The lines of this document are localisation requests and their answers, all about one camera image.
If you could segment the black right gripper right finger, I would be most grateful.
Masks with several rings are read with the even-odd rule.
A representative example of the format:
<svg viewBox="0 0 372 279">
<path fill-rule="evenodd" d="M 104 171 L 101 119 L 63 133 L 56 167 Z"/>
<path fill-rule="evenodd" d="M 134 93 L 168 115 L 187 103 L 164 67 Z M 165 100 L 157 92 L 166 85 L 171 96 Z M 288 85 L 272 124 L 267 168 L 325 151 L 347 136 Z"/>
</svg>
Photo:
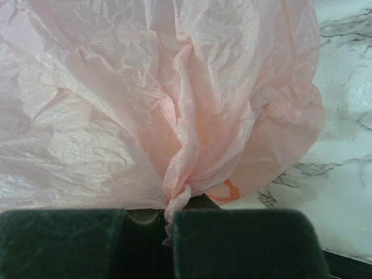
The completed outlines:
<svg viewBox="0 0 372 279">
<path fill-rule="evenodd" d="M 314 228 L 288 209 L 224 210 L 206 195 L 173 217 L 175 278 L 330 278 Z"/>
</svg>

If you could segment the pink plastic bag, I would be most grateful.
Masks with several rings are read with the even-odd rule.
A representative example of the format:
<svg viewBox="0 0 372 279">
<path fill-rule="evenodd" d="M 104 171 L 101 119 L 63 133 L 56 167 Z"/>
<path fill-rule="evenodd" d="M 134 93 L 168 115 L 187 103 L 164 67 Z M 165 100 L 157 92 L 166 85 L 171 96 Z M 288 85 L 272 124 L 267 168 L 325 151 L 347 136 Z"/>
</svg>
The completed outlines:
<svg viewBox="0 0 372 279">
<path fill-rule="evenodd" d="M 312 1 L 2 1 L 1 210 L 173 216 L 316 142 Z"/>
</svg>

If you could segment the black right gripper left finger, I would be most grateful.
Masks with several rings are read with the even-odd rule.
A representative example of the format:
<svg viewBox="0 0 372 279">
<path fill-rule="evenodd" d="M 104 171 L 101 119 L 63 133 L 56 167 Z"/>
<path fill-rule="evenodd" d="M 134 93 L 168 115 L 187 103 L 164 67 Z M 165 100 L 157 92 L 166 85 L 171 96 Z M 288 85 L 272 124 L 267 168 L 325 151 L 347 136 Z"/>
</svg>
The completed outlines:
<svg viewBox="0 0 372 279">
<path fill-rule="evenodd" d="M 159 210 L 1 214 L 2 278 L 165 278 Z"/>
</svg>

